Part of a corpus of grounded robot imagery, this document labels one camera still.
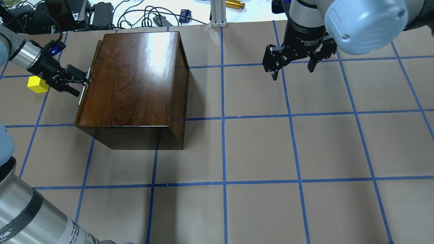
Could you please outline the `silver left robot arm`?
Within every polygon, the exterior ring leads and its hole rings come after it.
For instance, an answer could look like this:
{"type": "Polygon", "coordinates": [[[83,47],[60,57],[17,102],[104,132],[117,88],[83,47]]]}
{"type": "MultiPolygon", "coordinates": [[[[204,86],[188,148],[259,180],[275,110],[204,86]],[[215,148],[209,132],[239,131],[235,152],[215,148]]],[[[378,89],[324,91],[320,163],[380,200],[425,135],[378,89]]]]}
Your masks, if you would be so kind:
{"type": "Polygon", "coordinates": [[[17,17],[13,17],[4,6],[1,6],[1,18],[4,20],[0,26],[1,65],[6,61],[15,63],[42,79],[49,87],[78,97],[80,91],[74,89],[69,84],[88,85],[87,74],[70,64],[66,68],[61,67],[60,62],[54,58],[56,54],[63,51],[66,47],[65,43],[62,42],[63,33],[60,26],[50,15],[39,11],[34,11],[34,13],[50,18],[59,32],[59,38],[51,40],[44,47],[41,47],[34,40],[25,40],[8,28],[17,17]]]}

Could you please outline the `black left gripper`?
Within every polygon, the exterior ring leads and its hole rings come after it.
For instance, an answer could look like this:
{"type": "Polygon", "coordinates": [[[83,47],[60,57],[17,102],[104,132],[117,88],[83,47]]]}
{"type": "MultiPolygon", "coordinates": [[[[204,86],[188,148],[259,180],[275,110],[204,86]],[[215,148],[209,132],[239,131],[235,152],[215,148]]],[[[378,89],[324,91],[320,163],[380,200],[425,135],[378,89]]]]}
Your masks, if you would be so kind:
{"type": "Polygon", "coordinates": [[[49,55],[41,55],[27,71],[40,77],[49,87],[59,93],[67,92],[75,97],[79,97],[80,91],[71,87],[68,82],[62,81],[67,78],[67,74],[71,76],[70,82],[88,85],[86,72],[70,64],[63,68],[59,61],[49,55]]]}

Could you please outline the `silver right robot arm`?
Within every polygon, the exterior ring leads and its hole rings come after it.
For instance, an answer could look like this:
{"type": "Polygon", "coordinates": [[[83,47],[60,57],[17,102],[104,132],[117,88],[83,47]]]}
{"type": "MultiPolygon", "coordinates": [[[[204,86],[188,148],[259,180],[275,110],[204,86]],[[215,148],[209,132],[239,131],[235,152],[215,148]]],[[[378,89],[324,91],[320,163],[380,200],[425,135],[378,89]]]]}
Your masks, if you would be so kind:
{"type": "Polygon", "coordinates": [[[296,60],[309,58],[313,72],[338,49],[364,55],[403,31],[433,28],[432,0],[273,0],[272,12],[287,16],[282,44],[268,45],[262,59],[273,80],[296,60]]]}

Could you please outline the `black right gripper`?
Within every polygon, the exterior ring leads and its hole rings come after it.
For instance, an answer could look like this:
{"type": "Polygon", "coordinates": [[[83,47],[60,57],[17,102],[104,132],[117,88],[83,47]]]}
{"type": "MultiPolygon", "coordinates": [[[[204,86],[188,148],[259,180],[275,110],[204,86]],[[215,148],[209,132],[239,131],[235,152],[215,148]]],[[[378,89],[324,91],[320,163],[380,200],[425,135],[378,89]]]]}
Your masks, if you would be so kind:
{"type": "Polygon", "coordinates": [[[336,52],[337,44],[328,35],[324,24],[305,27],[288,20],[283,43],[279,47],[266,46],[262,66],[276,81],[279,71],[290,62],[309,57],[308,71],[313,73],[321,60],[329,59],[336,52]]]}

